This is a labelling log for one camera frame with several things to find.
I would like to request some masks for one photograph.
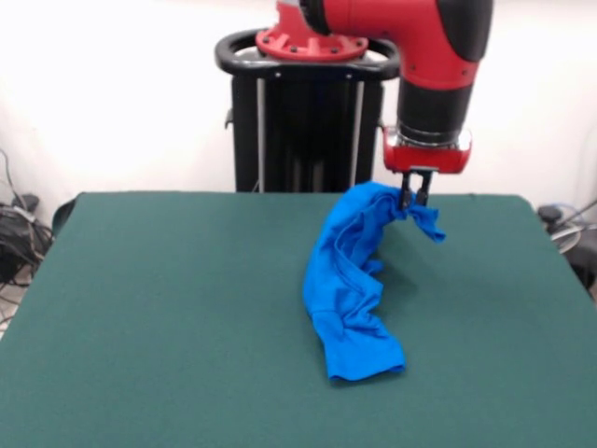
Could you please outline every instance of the blue cloth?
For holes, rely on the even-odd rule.
[[[443,241],[437,210],[413,204],[397,208],[399,189],[374,182],[357,185],[334,206],[312,252],[303,287],[307,311],[324,344],[330,379],[362,380],[383,371],[403,371],[402,347],[371,313],[383,285],[372,277],[382,269],[369,259],[383,227],[413,217],[429,238]]]

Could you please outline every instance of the black cable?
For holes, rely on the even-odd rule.
[[[6,154],[6,152],[0,148],[0,154],[2,155],[2,157],[4,157],[4,161],[5,161],[5,171],[7,173],[7,182],[8,185],[10,186],[10,189],[12,189],[12,194],[14,195],[15,199],[17,200],[17,203],[21,206],[21,208],[26,208],[27,204],[22,203],[21,198],[19,197],[19,195],[17,194],[17,191],[15,190],[15,186],[12,183],[12,178],[10,177],[10,162],[8,161],[8,155]]]
[[[582,216],[584,213],[588,212],[589,210],[591,210],[591,208],[593,208],[595,205],[597,205],[597,199],[595,199],[594,201],[592,201],[591,203],[589,203],[589,205],[587,205],[584,208],[581,208],[580,210],[578,210],[576,213],[574,213],[573,215],[571,215],[570,217],[567,217],[565,220],[560,221],[558,223],[558,225],[556,226],[556,228],[554,229],[555,231],[558,231],[559,229],[561,229],[563,226],[565,226],[566,224],[568,224],[570,221],[573,221],[574,219],[576,219],[577,217]]]
[[[8,241],[0,241],[0,246],[9,249],[14,255],[23,259],[27,262],[27,264],[30,264],[32,267],[35,267],[39,264],[39,260],[34,261],[30,259],[28,256],[24,255],[16,246],[14,246],[12,243],[9,243]]]
[[[4,296],[0,296],[0,301],[5,301],[6,303],[10,303],[11,305],[21,305],[21,303],[19,301],[13,301],[12,299],[7,299]]]
[[[7,324],[8,322],[10,322],[12,320],[12,318],[14,317],[14,315],[10,315],[9,317],[7,317],[6,319],[2,319],[0,320],[0,325],[4,325]]]

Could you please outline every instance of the cable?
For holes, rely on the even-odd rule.
[[[26,208],[27,207],[26,202],[17,193],[17,191],[15,190],[15,186],[12,183],[12,177],[10,177],[10,161],[8,160],[8,155],[6,154],[6,152],[2,148],[0,148],[0,155],[2,155],[2,157],[4,157],[4,161],[5,161],[4,166],[5,166],[5,172],[7,174],[8,186],[10,187],[10,190],[12,191],[12,194],[14,194],[15,198],[19,202],[19,205],[21,207],[23,207],[23,208]]]
[[[4,319],[0,320],[0,326],[7,324],[12,320],[15,315],[10,315],[9,317],[5,317]]]
[[[583,217],[582,213],[578,213],[578,209],[576,207],[574,207],[573,205],[569,204],[569,203],[553,203],[551,204],[552,207],[556,207],[556,208],[563,208],[565,210],[569,210],[572,213],[576,213],[578,214],[578,217],[580,217],[580,222],[582,224],[587,224],[587,221],[585,220],[585,218]]]
[[[7,299],[4,296],[0,296],[0,301],[5,301],[6,303],[10,303],[11,305],[21,305],[21,303],[19,301],[13,301],[12,299]]]
[[[555,228],[555,230],[561,229],[563,226],[565,226],[569,222],[573,221],[575,218],[582,216],[583,213],[588,212],[595,205],[597,205],[597,199],[595,199],[594,201],[592,201],[591,203],[589,203],[589,205],[585,206],[584,208],[581,208],[579,211],[577,211],[576,213],[574,213],[570,217],[567,217],[565,220],[559,222],[558,225],[557,225],[557,227]]]

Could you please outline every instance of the white wall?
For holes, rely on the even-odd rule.
[[[229,77],[213,48],[273,23],[273,3],[0,0],[0,146],[19,190],[42,197],[44,218],[83,190],[233,190]],[[596,22],[591,0],[497,0],[469,111],[474,156],[435,191],[597,194]],[[393,82],[386,122],[395,104]]]

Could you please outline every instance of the black handle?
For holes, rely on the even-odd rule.
[[[384,81],[400,75],[398,50],[386,40],[369,40],[368,49],[387,58],[378,63],[367,58],[342,63],[310,63],[274,60],[258,53],[238,55],[243,49],[256,47],[256,35],[260,31],[243,31],[220,40],[215,46],[217,66],[231,75],[266,79]]]

